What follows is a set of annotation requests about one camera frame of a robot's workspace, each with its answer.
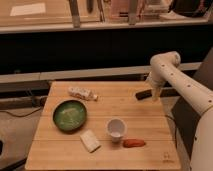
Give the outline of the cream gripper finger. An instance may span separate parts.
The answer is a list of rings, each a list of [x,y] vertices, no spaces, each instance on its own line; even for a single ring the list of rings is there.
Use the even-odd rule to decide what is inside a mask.
[[[154,88],[154,89],[152,90],[152,100],[153,100],[153,101],[157,101],[157,100],[158,100],[158,98],[159,98],[160,95],[161,95],[161,91],[162,91],[161,88]]]

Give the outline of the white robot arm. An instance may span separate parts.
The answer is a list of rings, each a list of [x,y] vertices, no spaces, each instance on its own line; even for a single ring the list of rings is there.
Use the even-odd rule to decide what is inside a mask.
[[[181,56],[176,51],[154,55],[147,82],[153,100],[168,82],[201,115],[191,155],[191,171],[213,171],[213,91],[178,69]]]

